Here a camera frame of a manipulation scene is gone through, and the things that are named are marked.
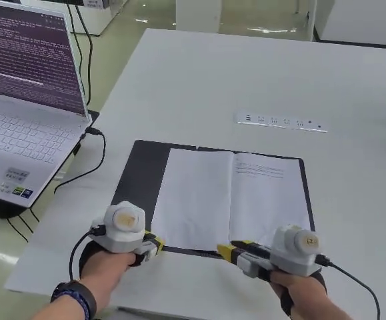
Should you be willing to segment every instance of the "laptop keyboard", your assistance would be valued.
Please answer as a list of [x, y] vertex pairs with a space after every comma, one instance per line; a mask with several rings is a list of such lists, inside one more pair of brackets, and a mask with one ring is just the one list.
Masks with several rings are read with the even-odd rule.
[[54, 163], [72, 138], [70, 129], [0, 114], [0, 150], [6, 152]]

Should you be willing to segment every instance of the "cable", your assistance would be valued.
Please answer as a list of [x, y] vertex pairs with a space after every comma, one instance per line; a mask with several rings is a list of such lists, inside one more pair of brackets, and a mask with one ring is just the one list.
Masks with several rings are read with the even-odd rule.
[[25, 222], [25, 220], [24, 220], [20, 215], [19, 215], [18, 217], [20, 218], [20, 220], [22, 220], [22, 222], [24, 222], [24, 225], [27, 226], [27, 228], [30, 230], [30, 232], [31, 232], [31, 233], [34, 233], [34, 231], [32, 230], [32, 228], [30, 228], [30, 226], [28, 225], [28, 223]]
[[6, 220], [7, 220], [7, 222], [9, 222], [9, 224], [11, 225], [13, 230], [15, 230], [20, 236], [22, 236], [22, 238], [24, 238], [24, 240], [28, 243], [27, 238], [17, 228], [15, 228], [15, 226], [12, 224], [12, 222], [9, 220], [9, 218]]
[[34, 211], [32, 210], [32, 208], [30, 208], [30, 211], [31, 211], [31, 214], [34, 216], [34, 218], [37, 220], [37, 222], [40, 222], [39, 218], [37, 218], [37, 216], [34, 214]]
[[79, 64], [79, 76], [80, 76], [80, 83], [81, 83], [81, 88], [83, 90], [83, 94], [85, 92], [85, 86], [83, 85], [83, 79], [81, 78], [81, 66], [83, 64], [83, 54], [81, 52], [81, 48], [80, 48], [80, 43], [79, 43], [79, 40], [77, 38], [77, 34], [75, 32], [75, 28], [74, 28], [74, 18], [73, 18], [73, 13], [71, 12], [71, 8], [70, 8], [70, 4], [67, 2], [67, 8], [68, 8], [68, 14], [70, 15], [70, 21], [71, 21], [71, 28], [73, 30], [73, 35], [74, 35], [74, 39], [75, 39], [75, 43], [77, 45], [77, 49], [79, 50], [79, 54], [80, 54], [80, 64]]
[[83, 242], [84, 239], [86, 239], [90, 235], [104, 235], [106, 234], [107, 229], [104, 225], [98, 225], [97, 227], [91, 228], [88, 232], [86, 232], [84, 235], [81, 236], [81, 238], [78, 240], [78, 242], [74, 245], [73, 250], [71, 250], [70, 254], [70, 261], [68, 264], [68, 272], [70, 274], [70, 281], [73, 280], [73, 260], [74, 260], [74, 254], [77, 250], [77, 248], [80, 246], [80, 244]]
[[74, 254], [75, 254], [75, 251], [77, 250], [77, 248], [80, 246], [80, 243], [83, 242], [84, 239], [86, 239], [88, 236], [90, 236], [92, 234], [92, 230], [89, 230], [88, 232], [86, 232], [84, 235], [81, 236], [80, 240], [78, 240], [78, 242], [74, 245], [74, 248], [73, 250], [71, 250], [71, 254], [70, 254], [70, 262], [68, 264], [68, 272], [70, 274], [70, 281], [74, 280], [73, 278], [73, 260], [74, 260]]
[[328, 266], [332, 267], [332, 268], [335, 268], [336, 270], [340, 271], [341, 273], [343, 273], [347, 277], [351, 278], [352, 280], [354, 280], [355, 282], [360, 284], [362, 287], [364, 287], [366, 290], [368, 290], [368, 292], [371, 293], [371, 295], [373, 297], [373, 300], [375, 300], [375, 304], [377, 306], [377, 320], [380, 320], [380, 318], [381, 318], [381, 308], [379, 306], [377, 295], [373, 292], [373, 290], [369, 286], [367, 286], [366, 284], [364, 284], [363, 282], [358, 280], [358, 278], [356, 278], [352, 274], [346, 272], [346, 270], [342, 269], [341, 267], [338, 267], [336, 264], [334, 264], [332, 262], [329, 262]]
[[75, 6], [75, 10], [77, 11], [77, 15], [79, 16], [81, 25], [83, 26], [83, 29], [85, 30], [87, 39], [89, 40], [89, 60], [87, 62], [87, 102], [86, 105], [89, 105], [91, 102], [91, 64], [92, 64], [92, 53], [93, 53], [93, 43], [92, 43], [92, 38], [91, 35], [89, 34], [86, 24], [83, 20], [83, 17], [81, 16], [79, 6]]
[[96, 128], [92, 128], [92, 127], [88, 127], [86, 128], [86, 133], [89, 133], [91, 135], [100, 135], [102, 136], [102, 139], [103, 139], [103, 142], [104, 142], [104, 148], [103, 148], [103, 152], [102, 152], [102, 158], [101, 158], [101, 161], [99, 162], [98, 166], [96, 166], [95, 168], [93, 168], [92, 170], [89, 170], [88, 172], [85, 172], [85, 173], [82, 173], [81, 175], [78, 175], [70, 180], [66, 180], [65, 182], [62, 182], [61, 184], [57, 185], [55, 190], [53, 191], [53, 193], [56, 193], [58, 188], [62, 187], [63, 185], [66, 185], [67, 183], [70, 183], [74, 180], [77, 180], [79, 178], [82, 178], [96, 170], [99, 169], [99, 167], [102, 165], [102, 163], [104, 162], [104, 158], [105, 158], [105, 151], [107, 149], [107, 140], [105, 139], [105, 136], [102, 132], [100, 132], [100, 130], [96, 129]]

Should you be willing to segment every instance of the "human hand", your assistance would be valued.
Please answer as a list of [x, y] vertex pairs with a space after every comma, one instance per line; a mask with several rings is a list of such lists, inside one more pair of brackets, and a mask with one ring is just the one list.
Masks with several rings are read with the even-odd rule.
[[97, 302], [97, 312], [108, 306], [111, 292], [134, 262], [133, 253], [114, 254], [104, 251], [87, 260], [79, 282], [92, 292]]
[[280, 271], [271, 273], [271, 287], [277, 296], [281, 296], [284, 288], [289, 290], [294, 308], [291, 310], [292, 319], [298, 315], [304, 319], [323, 319], [322, 310], [333, 306], [326, 294], [324, 286], [313, 277], [299, 277]]

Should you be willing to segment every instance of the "power outlet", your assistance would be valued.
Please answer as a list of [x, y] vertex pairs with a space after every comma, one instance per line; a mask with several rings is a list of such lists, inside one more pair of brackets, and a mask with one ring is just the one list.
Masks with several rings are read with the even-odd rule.
[[259, 115], [247, 111], [238, 111], [235, 114], [235, 122], [244, 125], [262, 125], [265, 127], [296, 129], [313, 132], [327, 132], [327, 126], [320, 121], [300, 120], [290, 117], [277, 117]]

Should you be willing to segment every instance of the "black folder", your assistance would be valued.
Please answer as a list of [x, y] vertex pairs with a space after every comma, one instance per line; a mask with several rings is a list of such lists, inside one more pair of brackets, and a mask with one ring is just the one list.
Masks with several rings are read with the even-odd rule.
[[[159, 196], [161, 182], [165, 174], [166, 163], [171, 149], [184, 149], [196, 151], [231, 151], [239, 153], [243, 151], [212, 149], [206, 147], [195, 147], [190, 145], [176, 145], [172, 143], [162, 143], [154, 141], [136, 140], [125, 170], [116, 188], [112, 205], [116, 205], [124, 200], [142, 208], [145, 211], [145, 228], [151, 230], [154, 209]], [[299, 160], [302, 182], [304, 187], [305, 200], [307, 202], [310, 229], [315, 231], [314, 218], [311, 210], [310, 196], [305, 177], [304, 161], [300, 158], [281, 157], [278, 155], [264, 155], [266, 157], [295, 159]], [[204, 257], [220, 257], [216, 251], [188, 250], [176, 247], [164, 246], [163, 250], [189, 255], [200, 255]]]

